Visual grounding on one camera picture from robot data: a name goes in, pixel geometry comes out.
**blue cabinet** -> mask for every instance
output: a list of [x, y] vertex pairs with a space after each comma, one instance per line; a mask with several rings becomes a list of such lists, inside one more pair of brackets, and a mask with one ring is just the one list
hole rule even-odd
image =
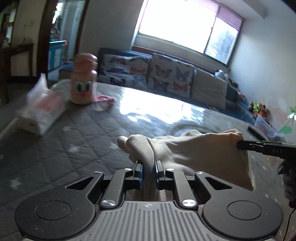
[[48, 70], [60, 67], [63, 57], [63, 49], [66, 40], [49, 42]]

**pink window blind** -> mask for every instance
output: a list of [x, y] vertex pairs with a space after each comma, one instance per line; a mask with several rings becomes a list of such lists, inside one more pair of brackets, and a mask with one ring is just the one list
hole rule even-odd
[[220, 6], [217, 12], [217, 18], [221, 19], [225, 23], [229, 24], [231, 27], [235, 28], [237, 31], [240, 31], [242, 26], [242, 20], [234, 15], [232, 12], [226, 8]]
[[213, 14], [216, 14], [219, 9], [219, 5], [213, 2], [212, 0], [193, 0], [193, 1], [211, 10]]

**bed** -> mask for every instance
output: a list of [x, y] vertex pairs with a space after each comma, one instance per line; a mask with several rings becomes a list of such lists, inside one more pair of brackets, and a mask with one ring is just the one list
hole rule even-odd
[[[245, 139], [248, 123], [183, 101], [136, 89], [98, 83], [99, 93], [117, 99], [108, 111], [92, 105], [67, 102], [66, 112], [43, 136], [20, 129], [14, 119], [0, 133], [0, 239], [19, 240], [14, 210], [29, 196], [79, 178], [93, 171], [111, 175], [115, 170], [133, 168], [116, 139], [120, 135], [147, 137], [179, 136], [187, 130], [222, 132], [237, 128]], [[69, 95], [69, 80], [54, 86]], [[255, 177], [255, 192], [278, 202], [284, 215], [290, 212], [276, 174], [280, 159], [249, 153]], [[281, 232], [284, 233], [284, 222]]]

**black brush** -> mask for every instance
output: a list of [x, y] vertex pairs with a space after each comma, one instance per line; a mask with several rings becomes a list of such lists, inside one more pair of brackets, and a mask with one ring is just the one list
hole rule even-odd
[[264, 136], [262, 136], [258, 131], [256, 131], [256, 129], [254, 129], [252, 126], [248, 127], [248, 131], [259, 141], [267, 141], [267, 139]]

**sofa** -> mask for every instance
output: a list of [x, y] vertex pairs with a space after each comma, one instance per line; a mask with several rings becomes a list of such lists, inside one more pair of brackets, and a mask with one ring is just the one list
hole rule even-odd
[[254, 124], [233, 86], [169, 56], [101, 48], [97, 72], [99, 82], [179, 99]]

